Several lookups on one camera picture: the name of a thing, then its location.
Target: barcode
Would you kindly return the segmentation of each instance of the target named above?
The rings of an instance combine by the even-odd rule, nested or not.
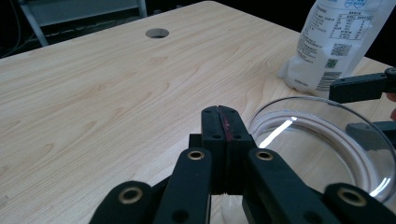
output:
[[[326,62],[326,65],[324,65],[324,67],[325,67],[325,68],[334,68],[334,67],[337,65],[337,63],[338,63],[338,60],[337,60],[337,59],[329,59],[329,60]]]
[[[334,44],[332,46],[332,55],[334,56],[347,56],[352,45],[347,44]]]
[[[320,80],[317,91],[329,91],[330,85],[341,76],[341,72],[325,72]]]

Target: light wood tabletop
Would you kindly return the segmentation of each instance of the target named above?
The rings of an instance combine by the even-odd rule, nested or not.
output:
[[[147,37],[154,28],[169,36]],[[0,223],[88,223],[118,184],[172,174],[206,107],[248,122],[302,95],[276,77],[298,37],[205,1],[0,60]],[[364,58],[356,74],[388,67]],[[347,106],[378,121],[396,104]],[[221,202],[211,223],[224,223]]]

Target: nutrition label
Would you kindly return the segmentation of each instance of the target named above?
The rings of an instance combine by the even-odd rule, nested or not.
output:
[[[340,14],[330,33],[330,38],[360,40],[370,27],[373,16]]]

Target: white bottle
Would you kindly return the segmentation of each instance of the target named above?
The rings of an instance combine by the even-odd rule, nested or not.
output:
[[[328,98],[333,81],[352,76],[395,5],[396,0],[317,0],[296,55],[277,76],[299,92]]]

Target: transparent bowl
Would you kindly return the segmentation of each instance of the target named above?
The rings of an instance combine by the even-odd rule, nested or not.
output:
[[[395,153],[388,138],[355,111],[315,96],[263,106],[249,121],[258,147],[276,151],[313,189],[357,186],[385,203],[395,190]]]

